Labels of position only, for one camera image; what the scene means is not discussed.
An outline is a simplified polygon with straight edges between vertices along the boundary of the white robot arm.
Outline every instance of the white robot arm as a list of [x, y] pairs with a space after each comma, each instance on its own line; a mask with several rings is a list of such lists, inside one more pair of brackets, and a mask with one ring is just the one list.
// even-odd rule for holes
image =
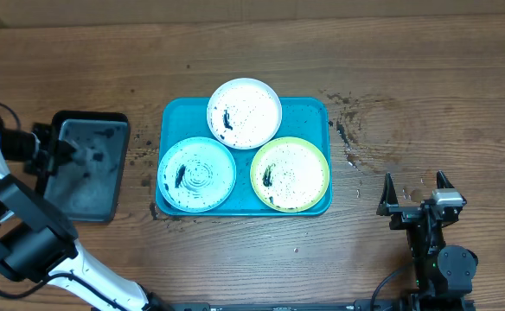
[[99, 310], [172, 310], [154, 294], [145, 293], [139, 284], [117, 275], [89, 254], [77, 239], [71, 222], [10, 175], [1, 148], [2, 131], [0, 118], [0, 218], [12, 212], [22, 219], [22, 224], [0, 238], [0, 273], [13, 281], [29, 278], [47, 282]]

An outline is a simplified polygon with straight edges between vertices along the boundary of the wooden table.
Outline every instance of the wooden table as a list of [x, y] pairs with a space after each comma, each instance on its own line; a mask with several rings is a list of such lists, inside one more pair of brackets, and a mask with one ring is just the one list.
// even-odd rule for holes
[[[327, 105], [335, 196], [323, 216], [157, 215], [164, 107], [173, 98], [209, 96], [238, 77]], [[406, 234], [375, 215], [384, 173], [393, 173], [399, 193], [419, 200], [443, 169], [469, 202], [444, 235], [480, 258], [470, 298], [481, 310], [505, 309], [505, 16], [5, 29], [0, 101], [19, 113], [25, 130], [63, 109], [128, 116], [116, 218], [77, 228], [100, 261], [168, 301], [367, 298], [410, 259]], [[2, 289], [28, 286], [0, 278]], [[413, 275], [403, 276], [381, 296], [413, 286]], [[0, 309], [88, 306], [44, 289], [24, 301], [0, 299]]]

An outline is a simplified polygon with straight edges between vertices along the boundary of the teal tray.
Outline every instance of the teal tray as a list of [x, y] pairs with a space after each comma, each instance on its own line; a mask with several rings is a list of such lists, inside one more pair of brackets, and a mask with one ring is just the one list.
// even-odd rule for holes
[[[207, 124], [209, 98], [178, 98], [166, 106], [160, 132], [158, 162], [170, 147], [185, 138], [203, 136], [214, 138]], [[281, 126], [274, 138], [294, 136], [303, 138], [318, 147], [329, 164], [328, 111], [315, 98], [280, 98], [283, 110]], [[313, 207], [300, 213], [282, 213], [262, 203], [253, 191], [250, 179], [251, 162], [259, 150], [229, 148], [237, 166], [237, 181], [229, 197], [215, 209], [202, 213], [189, 213], [172, 207], [160, 193], [157, 183], [157, 205], [161, 211], [172, 216], [317, 216], [329, 208], [333, 199], [331, 173], [329, 186], [322, 199]]]

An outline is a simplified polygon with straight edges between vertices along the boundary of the wood grain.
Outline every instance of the wood grain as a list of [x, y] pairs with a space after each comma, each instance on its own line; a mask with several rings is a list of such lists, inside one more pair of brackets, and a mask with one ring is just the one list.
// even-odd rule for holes
[[505, 0], [0, 0], [0, 28], [505, 14]]
[[[326, 104], [331, 208], [317, 218], [153, 220], [164, 107], [238, 77]], [[410, 257], [406, 234], [375, 215], [384, 173], [417, 197], [443, 169], [469, 202], [444, 235], [480, 258], [470, 298], [481, 310], [505, 309], [505, 16], [0, 29], [0, 101], [26, 130], [62, 109], [128, 116], [115, 220], [77, 227], [94, 256], [168, 301], [369, 297]], [[20, 165], [11, 168], [22, 177]], [[412, 279], [381, 295], [413, 287]], [[1, 278], [0, 287], [21, 289]], [[0, 299], [0, 309], [51, 308], [88, 306], [58, 289]]]

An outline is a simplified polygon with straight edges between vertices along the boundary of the yellow-rimmed plate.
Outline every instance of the yellow-rimmed plate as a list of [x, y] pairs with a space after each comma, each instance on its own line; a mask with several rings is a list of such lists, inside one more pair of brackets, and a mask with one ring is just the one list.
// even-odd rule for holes
[[322, 152], [301, 138], [282, 137], [260, 148], [251, 164], [252, 189], [269, 207], [298, 213], [313, 207], [329, 185]]

